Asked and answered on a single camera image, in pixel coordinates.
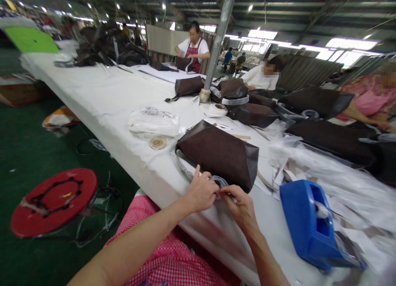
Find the pink checkered apron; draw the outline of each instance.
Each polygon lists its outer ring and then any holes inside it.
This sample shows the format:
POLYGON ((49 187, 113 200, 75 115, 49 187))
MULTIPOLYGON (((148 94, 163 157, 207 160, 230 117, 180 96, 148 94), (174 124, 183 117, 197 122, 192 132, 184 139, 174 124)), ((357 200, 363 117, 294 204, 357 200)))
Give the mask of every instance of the pink checkered apron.
MULTIPOLYGON (((136 196, 117 233, 106 246, 160 209, 146 195, 136 196)), ((240 280, 178 226, 163 240, 127 285, 240 285, 240 280)))
MULTIPOLYGON (((202 39, 199 38, 197 48, 191 47, 191 44, 190 44, 188 49, 187 49, 185 57, 188 57, 191 54, 198 54, 199 44, 201 43, 201 41, 202 41, 202 39)), ((199 72, 201 70, 201 64, 199 63, 198 59, 193 59, 193 63, 192 63, 191 66, 192 66, 191 71, 196 72, 196 73, 199 74, 199 72)))

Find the cardboard box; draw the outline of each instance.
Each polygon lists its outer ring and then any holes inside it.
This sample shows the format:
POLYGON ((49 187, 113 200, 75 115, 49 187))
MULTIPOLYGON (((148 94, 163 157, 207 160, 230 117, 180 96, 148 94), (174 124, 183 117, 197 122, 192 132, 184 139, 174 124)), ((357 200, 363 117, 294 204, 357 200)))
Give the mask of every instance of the cardboard box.
POLYGON ((20 107, 53 96, 43 81, 29 83, 17 77, 0 77, 0 102, 6 105, 20 107))

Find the plastic bag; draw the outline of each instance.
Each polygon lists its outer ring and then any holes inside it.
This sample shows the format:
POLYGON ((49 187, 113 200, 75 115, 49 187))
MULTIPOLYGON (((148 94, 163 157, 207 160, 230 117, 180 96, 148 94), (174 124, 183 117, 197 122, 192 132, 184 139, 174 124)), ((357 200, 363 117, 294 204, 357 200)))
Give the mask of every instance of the plastic bag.
POLYGON ((159 111, 155 107, 145 107, 132 112, 128 125, 132 132, 149 132, 173 137, 179 134, 180 118, 178 115, 159 111))
POLYGON ((272 140, 270 157, 278 162, 291 158, 310 176, 318 178, 325 193, 355 211, 372 226, 396 232, 396 190, 359 170, 306 149, 301 138, 285 136, 272 140))

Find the masking tape roll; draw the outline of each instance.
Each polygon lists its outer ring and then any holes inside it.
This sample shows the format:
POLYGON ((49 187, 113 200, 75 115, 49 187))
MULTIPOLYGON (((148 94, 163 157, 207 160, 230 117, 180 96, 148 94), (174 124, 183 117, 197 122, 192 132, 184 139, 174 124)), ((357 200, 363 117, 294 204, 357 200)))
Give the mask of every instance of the masking tape roll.
POLYGON ((209 113, 212 115, 226 116, 228 110, 222 104, 211 104, 209 106, 209 113))

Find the black hair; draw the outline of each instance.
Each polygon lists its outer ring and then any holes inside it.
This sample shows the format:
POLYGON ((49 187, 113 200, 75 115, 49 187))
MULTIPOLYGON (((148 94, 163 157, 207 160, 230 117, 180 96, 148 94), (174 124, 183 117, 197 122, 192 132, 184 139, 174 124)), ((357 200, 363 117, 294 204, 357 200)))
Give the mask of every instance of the black hair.
POLYGON ((283 70, 283 68, 285 67, 285 64, 283 63, 282 59, 280 58, 280 56, 275 56, 274 58, 270 59, 268 61, 269 65, 274 65, 275 66, 275 70, 277 72, 281 72, 283 70))
POLYGON ((190 27, 189 27, 189 30, 190 29, 192 29, 192 28, 195 28, 195 31, 197 32, 197 33, 199 33, 200 32, 200 28, 199 28, 199 23, 198 23, 198 21, 192 21, 191 23, 190 23, 190 27))

